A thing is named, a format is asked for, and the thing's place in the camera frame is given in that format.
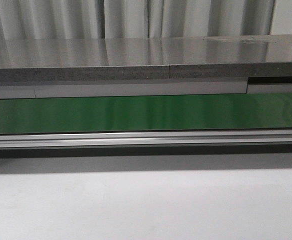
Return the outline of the green conveyor belt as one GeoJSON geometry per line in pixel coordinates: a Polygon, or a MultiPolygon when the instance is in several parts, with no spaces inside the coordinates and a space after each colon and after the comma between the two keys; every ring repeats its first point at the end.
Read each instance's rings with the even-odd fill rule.
{"type": "Polygon", "coordinates": [[[292,128],[292,93],[0,99],[0,135],[292,128]]]}

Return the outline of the white pleated curtain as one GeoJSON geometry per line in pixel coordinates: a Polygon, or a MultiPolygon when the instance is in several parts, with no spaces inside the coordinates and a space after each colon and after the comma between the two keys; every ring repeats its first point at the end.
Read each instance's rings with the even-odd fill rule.
{"type": "Polygon", "coordinates": [[[0,39],[292,35],[292,0],[0,0],[0,39]]]}

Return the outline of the aluminium conveyor frame rail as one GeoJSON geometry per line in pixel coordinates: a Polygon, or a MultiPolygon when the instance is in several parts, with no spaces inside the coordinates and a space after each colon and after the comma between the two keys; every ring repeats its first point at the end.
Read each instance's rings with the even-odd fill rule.
{"type": "Polygon", "coordinates": [[[292,129],[0,135],[0,149],[292,143],[292,129]]]}

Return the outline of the grey stone countertop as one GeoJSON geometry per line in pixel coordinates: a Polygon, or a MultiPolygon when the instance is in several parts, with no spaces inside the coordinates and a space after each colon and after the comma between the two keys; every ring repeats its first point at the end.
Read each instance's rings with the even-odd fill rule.
{"type": "Polygon", "coordinates": [[[292,93],[292,35],[0,40],[0,99],[292,93]]]}

